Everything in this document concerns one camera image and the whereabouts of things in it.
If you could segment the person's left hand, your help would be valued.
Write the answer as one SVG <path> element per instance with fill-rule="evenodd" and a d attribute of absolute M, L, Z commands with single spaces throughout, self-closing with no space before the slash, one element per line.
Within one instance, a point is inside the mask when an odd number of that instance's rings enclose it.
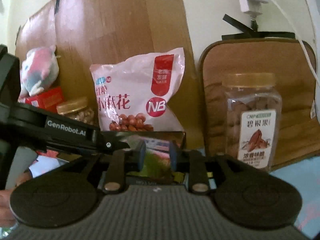
<path fill-rule="evenodd" d="M 0 226 L 1 228 L 10 228 L 14 226 L 16 220 L 10 209 L 10 196 L 16 187 L 32 178 L 30 170 L 26 170 L 16 180 L 15 186 L 9 190 L 1 190 L 0 195 Z"/>

